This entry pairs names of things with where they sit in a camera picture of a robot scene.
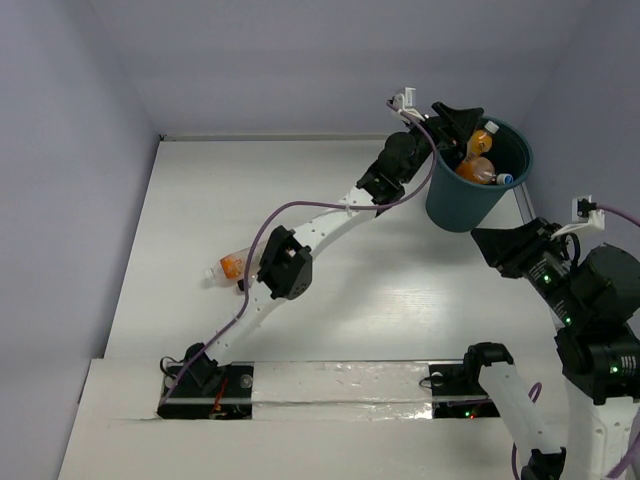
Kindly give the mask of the tall orange blue-label bottle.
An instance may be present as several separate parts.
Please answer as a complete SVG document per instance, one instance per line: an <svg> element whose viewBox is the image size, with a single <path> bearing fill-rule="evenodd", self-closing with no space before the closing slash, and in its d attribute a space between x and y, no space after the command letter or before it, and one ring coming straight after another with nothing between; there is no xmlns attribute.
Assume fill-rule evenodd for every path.
<svg viewBox="0 0 640 480"><path fill-rule="evenodd" d="M497 123L487 121L482 128L476 130L467 142L464 162L470 162L488 153L492 148L493 138L499 129L500 126Z"/></svg>

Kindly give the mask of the clear orange-label bottle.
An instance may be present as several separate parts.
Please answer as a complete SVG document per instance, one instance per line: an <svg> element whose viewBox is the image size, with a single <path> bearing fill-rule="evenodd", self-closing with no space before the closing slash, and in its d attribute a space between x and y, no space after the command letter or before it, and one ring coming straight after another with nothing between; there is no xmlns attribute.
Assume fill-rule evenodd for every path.
<svg viewBox="0 0 640 480"><path fill-rule="evenodd" d="M259 269L259 262L264 251L264 243L259 243L254 251L251 261L248 261L250 248L230 253L222 257L212 267L205 270L201 286L204 288L226 288L236 284L249 272L249 277L254 277Z"/></svg>

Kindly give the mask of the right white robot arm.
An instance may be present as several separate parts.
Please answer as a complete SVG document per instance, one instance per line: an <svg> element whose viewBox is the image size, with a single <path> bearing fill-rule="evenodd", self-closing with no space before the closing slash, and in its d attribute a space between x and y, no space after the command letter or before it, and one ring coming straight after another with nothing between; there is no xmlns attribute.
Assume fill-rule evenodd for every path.
<svg viewBox="0 0 640 480"><path fill-rule="evenodd" d="M628 322L639 308L639 262L602 244L582 254L576 227L543 218L513 229L475 228L487 265L526 279L561 326L554 337L568 396L568 438L548 434L511 358L476 345L460 368L462 384L486 391L521 455L523 479L617 479L632 463L639 410L639 339Z"/></svg>

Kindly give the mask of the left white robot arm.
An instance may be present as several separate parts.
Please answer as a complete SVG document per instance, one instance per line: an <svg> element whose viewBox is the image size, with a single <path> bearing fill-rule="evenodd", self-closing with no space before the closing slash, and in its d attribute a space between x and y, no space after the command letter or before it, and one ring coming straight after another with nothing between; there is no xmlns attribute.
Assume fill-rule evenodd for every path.
<svg viewBox="0 0 640 480"><path fill-rule="evenodd" d="M239 312L209 341L190 348L174 377L175 385L187 382L201 395L215 392L221 368L231 362L235 346L273 310L307 291L319 255L356 226L410 200L404 187L424 162L437 162L446 150L461 151L484 114L480 107L453 109L441 102L433 104L432 117L394 101L388 106L409 124L409 130L386 139L377 159L339 202L318 203L318 216L292 229L272 228L273 216L264 221L254 239L266 245L257 274L244 276Z"/></svg>

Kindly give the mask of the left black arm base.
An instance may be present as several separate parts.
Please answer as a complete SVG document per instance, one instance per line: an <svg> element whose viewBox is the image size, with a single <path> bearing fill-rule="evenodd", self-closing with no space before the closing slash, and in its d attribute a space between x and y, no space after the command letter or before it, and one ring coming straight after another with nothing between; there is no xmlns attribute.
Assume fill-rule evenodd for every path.
<svg viewBox="0 0 640 480"><path fill-rule="evenodd" d="M157 415L171 420L250 420L253 363L220 366L203 354L175 382L183 365L202 346L198 343L189 347L182 360L161 358L163 390Z"/></svg>

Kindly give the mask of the small orange juice bottle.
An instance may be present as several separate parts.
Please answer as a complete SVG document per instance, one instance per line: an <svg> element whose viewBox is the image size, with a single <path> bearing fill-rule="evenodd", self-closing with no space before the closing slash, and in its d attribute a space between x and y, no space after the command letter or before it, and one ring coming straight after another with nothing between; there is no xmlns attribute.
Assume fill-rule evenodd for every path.
<svg viewBox="0 0 640 480"><path fill-rule="evenodd" d="M493 163L485 157L473 157L463 160L455 169L455 173L472 183L487 185L496 176Z"/></svg>

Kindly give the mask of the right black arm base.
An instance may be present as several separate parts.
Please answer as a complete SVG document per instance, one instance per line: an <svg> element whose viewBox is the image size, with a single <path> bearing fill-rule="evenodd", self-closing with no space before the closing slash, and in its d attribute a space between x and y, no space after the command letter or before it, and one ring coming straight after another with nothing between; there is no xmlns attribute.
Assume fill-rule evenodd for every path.
<svg viewBox="0 0 640 480"><path fill-rule="evenodd" d="M514 363L503 344L481 342L469 346L460 361L430 364L419 386L431 394L433 418L499 418L497 407L479 383L481 368L496 362Z"/></svg>

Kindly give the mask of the crushed clear plastic bottle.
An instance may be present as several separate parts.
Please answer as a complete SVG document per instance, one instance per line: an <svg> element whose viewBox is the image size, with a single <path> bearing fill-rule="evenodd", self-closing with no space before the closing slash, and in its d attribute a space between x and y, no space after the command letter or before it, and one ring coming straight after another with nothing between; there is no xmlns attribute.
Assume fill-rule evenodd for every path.
<svg viewBox="0 0 640 480"><path fill-rule="evenodd" d="M495 175L493 178L493 183L496 185L509 185L514 181L514 177L508 173L501 173Z"/></svg>

